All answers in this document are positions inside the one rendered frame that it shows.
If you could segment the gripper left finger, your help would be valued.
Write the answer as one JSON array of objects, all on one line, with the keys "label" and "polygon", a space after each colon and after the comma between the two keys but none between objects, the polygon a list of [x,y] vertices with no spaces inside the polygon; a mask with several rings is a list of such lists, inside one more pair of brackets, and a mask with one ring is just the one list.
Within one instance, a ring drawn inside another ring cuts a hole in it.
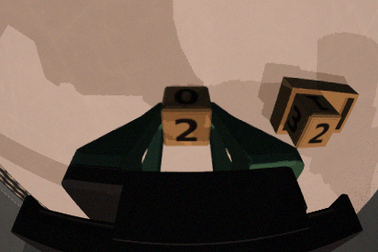
[{"label": "gripper left finger", "polygon": [[[161,171],[164,140],[161,104],[156,104],[144,115],[77,148],[70,165],[84,164],[118,167],[122,170]],[[142,162],[146,150],[147,153]]]}]

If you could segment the tan wooden cube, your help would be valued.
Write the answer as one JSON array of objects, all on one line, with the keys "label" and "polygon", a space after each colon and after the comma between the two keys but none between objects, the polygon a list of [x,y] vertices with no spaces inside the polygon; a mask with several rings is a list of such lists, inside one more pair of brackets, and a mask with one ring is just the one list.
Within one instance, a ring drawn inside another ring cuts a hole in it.
[{"label": "tan wooden cube", "polygon": [[296,148],[325,147],[340,118],[323,95],[296,93],[284,127]]},{"label": "tan wooden cube", "polygon": [[161,104],[165,146],[208,146],[212,107],[206,86],[167,86]]}]

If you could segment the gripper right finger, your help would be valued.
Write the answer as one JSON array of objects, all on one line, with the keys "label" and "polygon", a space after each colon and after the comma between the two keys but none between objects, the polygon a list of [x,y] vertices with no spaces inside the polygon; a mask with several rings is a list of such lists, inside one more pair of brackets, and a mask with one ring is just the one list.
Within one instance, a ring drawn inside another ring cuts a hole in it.
[{"label": "gripper right finger", "polygon": [[213,171],[290,167],[298,179],[305,164],[297,148],[236,118],[213,102],[211,107],[209,142]]}]

